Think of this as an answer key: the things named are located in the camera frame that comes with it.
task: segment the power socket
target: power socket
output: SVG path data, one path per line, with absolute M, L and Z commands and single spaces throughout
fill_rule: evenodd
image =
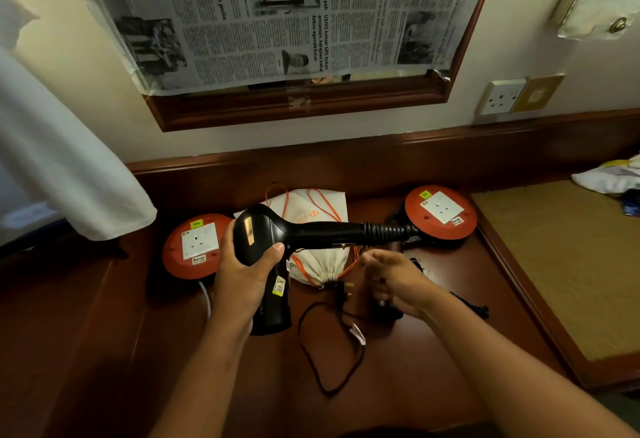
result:
M 478 115 L 486 116 L 487 114 L 511 112 L 526 85 L 527 79 L 525 78 L 494 80 L 489 84 L 487 92 L 480 102 Z

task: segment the white power cord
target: white power cord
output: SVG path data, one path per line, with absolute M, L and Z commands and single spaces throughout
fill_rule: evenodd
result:
M 207 321 L 209 321 L 209 317 L 211 316 L 211 300 L 209 299 L 209 293 L 207 293 L 207 289 L 204 288 L 204 284 L 202 284 L 202 281 L 198 281 L 198 284 L 200 285 L 200 289 L 202 289 L 202 292 L 204 293 L 204 298 L 207 300 Z

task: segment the orange cord reel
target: orange cord reel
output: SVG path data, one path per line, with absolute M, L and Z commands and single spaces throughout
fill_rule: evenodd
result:
M 441 247 L 455 247 L 470 236 L 477 226 L 476 209 L 460 193 L 439 185 L 423 185 L 404 199 L 394 220 L 411 223 L 420 231 L 416 240 Z
M 232 219 L 204 214 L 180 224 L 164 243 L 162 262 L 173 276 L 199 280 L 218 271 L 220 244 Z

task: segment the wooden mirror frame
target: wooden mirror frame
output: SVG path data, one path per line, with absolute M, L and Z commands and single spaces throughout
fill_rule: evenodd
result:
M 327 85 L 290 82 L 286 87 L 257 91 L 144 97 L 164 132 L 444 103 L 483 5 L 484 0 L 478 0 L 447 76 L 429 70 L 412 77 Z

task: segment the white curtain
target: white curtain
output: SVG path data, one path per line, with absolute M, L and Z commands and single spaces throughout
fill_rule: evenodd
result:
M 90 240 L 151 224 L 156 208 L 127 167 L 6 50 L 20 10 L 0 0 L 0 165 Z

